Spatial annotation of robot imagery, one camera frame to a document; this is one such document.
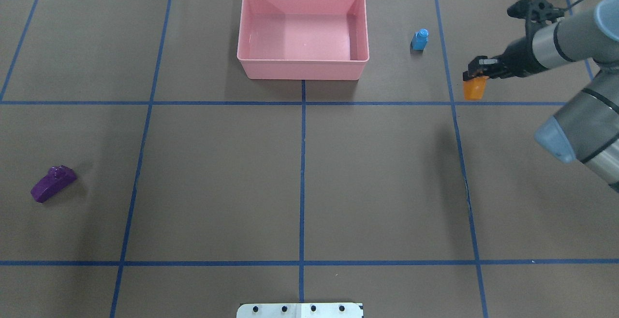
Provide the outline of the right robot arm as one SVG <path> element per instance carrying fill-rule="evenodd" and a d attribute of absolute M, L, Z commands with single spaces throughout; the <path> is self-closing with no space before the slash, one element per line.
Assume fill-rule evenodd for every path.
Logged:
<path fill-rule="evenodd" d="M 570 12 L 548 0 L 519 0 L 506 10 L 524 33 L 498 55 L 478 55 L 462 72 L 468 101 L 484 97 L 490 80 L 543 75 L 563 104 L 535 132 L 545 151 L 579 162 L 618 190 L 618 0 Z"/>

